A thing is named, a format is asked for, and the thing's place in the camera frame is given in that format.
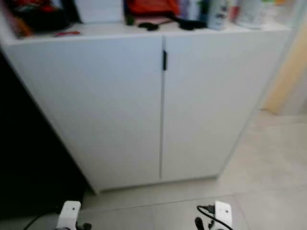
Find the black cable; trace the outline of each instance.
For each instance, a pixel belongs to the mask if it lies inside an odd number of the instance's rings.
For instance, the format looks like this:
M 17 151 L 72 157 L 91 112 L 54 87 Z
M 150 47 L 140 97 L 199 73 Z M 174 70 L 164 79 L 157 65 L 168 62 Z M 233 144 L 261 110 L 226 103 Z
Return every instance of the black cable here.
M 50 214 L 50 213 L 53 213 L 53 212 L 57 212 L 58 208 L 53 208 L 52 210 L 49 210 L 48 212 L 44 212 L 42 214 L 39 214 L 37 217 L 35 217 L 33 220 L 31 220 L 27 226 L 24 227 L 23 230 L 27 230 L 35 221 L 37 221 L 39 218 L 47 215 L 47 214 Z
M 197 230 L 205 230 L 205 228 L 203 227 L 202 219 L 200 217 L 195 218 L 195 225 Z
M 201 208 L 205 209 L 206 206 L 197 206 L 197 210 L 198 210 L 200 213 L 204 214 L 206 217 L 209 217 L 210 219 L 213 219 L 215 222 L 218 222 L 218 223 L 222 224 L 223 226 L 225 226 L 225 227 L 228 228 L 229 230 L 233 230 L 231 227 L 229 227 L 229 226 L 228 226 L 227 224 L 225 224 L 224 222 L 221 222 L 220 220 L 218 220 L 218 219 L 216 219 L 216 218 L 210 216 L 209 214 L 203 212 L 203 211 L 201 210 Z

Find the beige tile floor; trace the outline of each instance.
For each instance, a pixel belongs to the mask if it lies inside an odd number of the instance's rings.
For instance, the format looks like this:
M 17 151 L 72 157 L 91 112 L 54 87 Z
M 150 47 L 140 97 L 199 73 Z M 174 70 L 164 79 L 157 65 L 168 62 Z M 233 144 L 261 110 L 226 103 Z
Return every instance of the beige tile floor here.
M 218 179 L 88 192 L 79 222 L 93 230 L 195 230 L 196 205 L 214 200 L 231 204 L 235 230 L 307 230 L 307 117 L 261 112 Z M 0 229 L 27 221 L 2 221 Z M 56 221 L 47 216 L 29 230 L 52 230 Z

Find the white cabinet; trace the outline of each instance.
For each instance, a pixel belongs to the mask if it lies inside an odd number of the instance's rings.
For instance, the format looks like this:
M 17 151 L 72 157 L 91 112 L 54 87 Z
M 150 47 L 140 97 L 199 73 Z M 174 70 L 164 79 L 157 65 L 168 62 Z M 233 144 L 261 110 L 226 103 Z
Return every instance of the white cabinet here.
M 163 180 L 222 170 L 288 35 L 259 31 L 166 37 Z
M 82 35 L 18 40 L 0 33 L 0 40 L 96 192 L 218 175 L 291 33 L 278 24 L 259 31 L 230 24 L 190 32 L 174 23 L 152 33 L 122 23 L 74 29 Z
M 7 50 L 96 191 L 159 180 L 161 53 L 161 36 L 55 40 Z

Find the bottle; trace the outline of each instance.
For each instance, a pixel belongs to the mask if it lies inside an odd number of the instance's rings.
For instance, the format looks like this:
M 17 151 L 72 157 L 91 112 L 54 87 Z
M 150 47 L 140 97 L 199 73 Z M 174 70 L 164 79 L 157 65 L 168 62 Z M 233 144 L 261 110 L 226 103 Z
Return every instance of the bottle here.
M 189 0 L 188 20 L 199 20 L 201 12 L 200 0 Z
M 229 7 L 229 11 L 228 11 L 228 19 L 231 22 L 235 22 L 235 19 L 237 18 L 237 16 L 239 15 L 240 12 L 240 1 L 241 0 L 237 0 L 236 2 L 234 2 L 233 5 L 231 5 Z
M 264 0 L 241 0 L 236 24 L 250 29 L 260 29 L 264 22 Z
M 208 22 L 208 12 L 209 12 L 210 0 L 202 0 L 201 10 L 200 10 L 200 21 Z
M 179 0 L 179 10 L 179 18 L 187 20 L 189 15 L 189 0 Z
M 264 1 L 265 8 L 265 19 L 264 22 L 273 22 L 279 11 L 279 5 L 276 4 L 275 0 L 265 0 Z
M 228 14 L 227 0 L 211 0 L 208 13 L 208 28 L 214 30 L 225 29 L 225 21 Z

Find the spray can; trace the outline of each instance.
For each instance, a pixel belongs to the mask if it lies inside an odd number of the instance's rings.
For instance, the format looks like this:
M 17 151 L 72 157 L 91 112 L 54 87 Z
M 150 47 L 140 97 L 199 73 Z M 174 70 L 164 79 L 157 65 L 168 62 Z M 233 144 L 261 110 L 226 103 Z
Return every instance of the spray can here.
M 229 4 L 227 0 L 211 0 L 208 13 L 208 28 L 225 29 Z
M 199 0 L 189 0 L 188 20 L 199 20 L 201 5 Z
M 180 9 L 180 16 L 181 19 L 188 19 L 189 15 L 189 0 L 179 0 L 179 9 Z

